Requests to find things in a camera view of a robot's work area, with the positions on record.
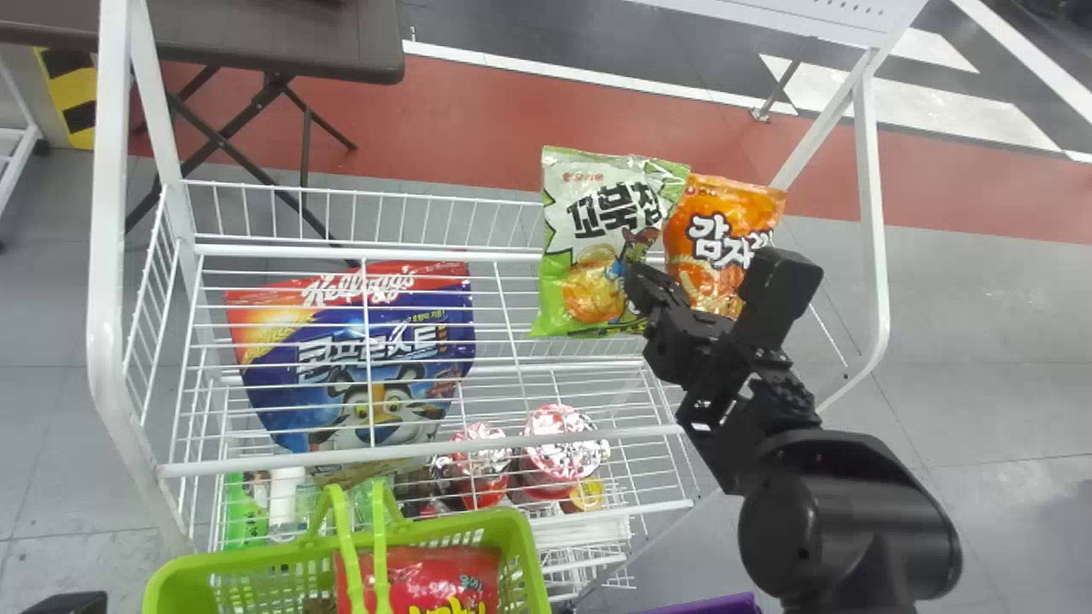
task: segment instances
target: folding table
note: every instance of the folding table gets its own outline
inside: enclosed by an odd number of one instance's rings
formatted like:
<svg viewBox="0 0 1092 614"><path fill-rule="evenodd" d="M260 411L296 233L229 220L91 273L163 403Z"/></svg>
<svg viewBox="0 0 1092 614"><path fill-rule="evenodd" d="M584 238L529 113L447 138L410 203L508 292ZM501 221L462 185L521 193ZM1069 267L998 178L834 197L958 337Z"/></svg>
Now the folding table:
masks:
<svg viewBox="0 0 1092 614"><path fill-rule="evenodd" d="M307 185L310 125L313 121L349 150L349 141L307 105L289 86L296 76L321 76L360 83L394 84L405 59L394 0L152 0L149 2L159 59L203 64L178 93L168 93L170 109L197 128L206 143L182 162L187 176L223 150L260 182L275 186L269 173L230 143L230 139L282 94L304 114L300 185ZM0 42L93 52L97 48L98 2L35 0L0 5ZM263 85L222 128L209 126L186 101L221 68L261 71ZM126 219L135 226L155 205L159 181ZM287 191L276 196L321 235L318 217L300 209Z"/></svg>

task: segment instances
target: cart handle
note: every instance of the cart handle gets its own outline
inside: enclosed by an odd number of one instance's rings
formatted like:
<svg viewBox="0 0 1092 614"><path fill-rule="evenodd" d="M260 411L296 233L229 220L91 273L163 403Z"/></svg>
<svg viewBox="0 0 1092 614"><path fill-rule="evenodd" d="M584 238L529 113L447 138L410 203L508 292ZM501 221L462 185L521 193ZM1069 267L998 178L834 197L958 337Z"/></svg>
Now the cart handle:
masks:
<svg viewBox="0 0 1092 614"><path fill-rule="evenodd" d="M356 554L356 544L353 542L353 526L348 521L345 492L337 484L330 484L322 489L318 509L311 517L307 533L299 540L300 545L307 547L318 540L319 529L331 510L334 513L337 550L341 551L342 562L345 565L345 586L351 611L353 614L368 614L368 610L364 605L364 579L360 577L360 559ZM411 522L402 516L394 501L394 495L387 487L387 484L382 480L375 480L371 484L371 556L375 562L376 614L393 614L391 610L391 581L387 574L388 523L383 521L384 518L390 518L390 523L394 527Z"/></svg>

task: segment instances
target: kellogg's logo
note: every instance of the kellogg's logo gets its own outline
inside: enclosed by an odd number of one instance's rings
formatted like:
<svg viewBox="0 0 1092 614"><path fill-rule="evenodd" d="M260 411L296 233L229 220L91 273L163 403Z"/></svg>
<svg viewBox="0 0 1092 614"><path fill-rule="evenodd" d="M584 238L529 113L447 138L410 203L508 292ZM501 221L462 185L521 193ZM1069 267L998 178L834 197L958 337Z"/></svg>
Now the kellogg's logo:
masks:
<svg viewBox="0 0 1092 614"><path fill-rule="evenodd" d="M402 273L369 275L367 281L360 269L353 273L325 273L300 291L299 295L304 298L304 307L325 307L335 302L352 303L365 293L373 305L381 305L393 302L402 291L413 287L415 273L410 267L402 267Z"/></svg>

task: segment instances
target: green snack bag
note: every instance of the green snack bag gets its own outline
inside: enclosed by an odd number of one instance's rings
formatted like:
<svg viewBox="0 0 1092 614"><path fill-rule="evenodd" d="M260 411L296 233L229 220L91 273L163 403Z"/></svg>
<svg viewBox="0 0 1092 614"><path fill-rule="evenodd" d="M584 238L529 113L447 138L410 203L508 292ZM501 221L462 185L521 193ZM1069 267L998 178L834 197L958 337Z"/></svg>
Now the green snack bag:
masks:
<svg viewBox="0 0 1092 614"><path fill-rule="evenodd" d="M269 534L269 480L268 471L228 473L225 477L225 551L265 543Z"/></svg>
<svg viewBox="0 0 1092 614"><path fill-rule="evenodd" d="M622 284L682 196L689 167L637 155L543 147L546 249L533 336L640 333Z"/></svg>

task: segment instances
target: robotic arm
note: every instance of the robotic arm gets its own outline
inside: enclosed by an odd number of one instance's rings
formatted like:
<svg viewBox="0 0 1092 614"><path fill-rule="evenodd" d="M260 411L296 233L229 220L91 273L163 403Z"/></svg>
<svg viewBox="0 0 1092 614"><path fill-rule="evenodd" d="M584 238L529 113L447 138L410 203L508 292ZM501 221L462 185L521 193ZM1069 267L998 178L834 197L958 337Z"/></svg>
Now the robotic arm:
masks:
<svg viewBox="0 0 1092 614"><path fill-rule="evenodd" d="M691 309L646 264L630 264L625 284L648 316L645 361L686 392L676 421L724 492L744 497L739 550L755 583L790 614L914 614L959 580L959 536L882 441L823 429L790 370L782 343L821 280L803 256L760 249L735 322Z"/></svg>

